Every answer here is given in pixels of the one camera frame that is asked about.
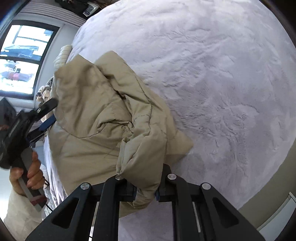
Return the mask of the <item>person's left hand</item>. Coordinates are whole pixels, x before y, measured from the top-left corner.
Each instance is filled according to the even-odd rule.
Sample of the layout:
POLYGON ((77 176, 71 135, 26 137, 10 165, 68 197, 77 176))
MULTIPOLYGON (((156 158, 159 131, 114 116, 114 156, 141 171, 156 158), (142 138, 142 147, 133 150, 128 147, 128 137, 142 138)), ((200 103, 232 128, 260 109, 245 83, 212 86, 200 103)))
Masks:
MULTIPOLYGON (((40 167, 41 167, 41 162, 38 159, 38 154, 35 151, 33 151, 32 152, 32 163, 31 163, 30 168, 27 173, 28 181, 27 181, 26 186, 29 189, 37 190, 37 189, 43 188, 43 186, 45 184, 45 178, 44 178, 43 172, 40 169, 40 167)), ((25 193, 22 190, 22 188, 18 182, 18 179, 21 178, 22 174, 23 174, 23 169, 18 168, 18 167, 13 167, 10 169, 9 180, 10 180, 13 190, 17 194, 25 196, 25 193)))

